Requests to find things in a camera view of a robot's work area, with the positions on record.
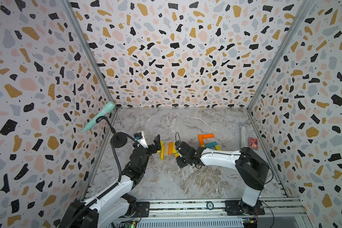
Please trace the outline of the teal block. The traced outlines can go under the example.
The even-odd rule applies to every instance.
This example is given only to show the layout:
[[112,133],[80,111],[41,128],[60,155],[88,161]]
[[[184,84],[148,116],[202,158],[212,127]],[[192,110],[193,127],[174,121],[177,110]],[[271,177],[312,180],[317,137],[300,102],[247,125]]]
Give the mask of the teal block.
[[212,147],[215,147],[215,146],[218,146],[218,143],[217,143],[217,142],[205,143],[205,147],[206,147],[206,148],[212,148]]

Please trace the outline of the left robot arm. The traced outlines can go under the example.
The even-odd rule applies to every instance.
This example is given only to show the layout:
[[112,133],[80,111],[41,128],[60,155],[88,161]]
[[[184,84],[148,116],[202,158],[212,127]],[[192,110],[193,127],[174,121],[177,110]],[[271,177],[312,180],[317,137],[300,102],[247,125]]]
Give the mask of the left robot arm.
[[67,208],[60,228],[105,228],[121,216],[132,217],[136,213],[136,198],[128,194],[144,177],[149,158],[162,149],[160,135],[153,144],[147,144],[144,132],[134,134],[116,133],[134,142],[129,163],[121,169],[114,146],[112,151],[119,176],[110,186],[92,198],[75,200]]

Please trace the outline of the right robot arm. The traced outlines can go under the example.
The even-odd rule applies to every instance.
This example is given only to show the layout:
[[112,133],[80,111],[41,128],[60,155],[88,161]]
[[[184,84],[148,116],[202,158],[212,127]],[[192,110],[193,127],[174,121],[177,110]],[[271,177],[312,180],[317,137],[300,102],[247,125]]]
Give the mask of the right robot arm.
[[194,149],[186,142],[176,142],[177,164],[180,168],[187,165],[220,166],[238,171],[246,187],[240,200],[225,201],[225,212],[229,216],[265,215],[262,201],[259,199],[267,183],[269,164],[251,148],[243,147],[239,151],[218,151],[206,147]]

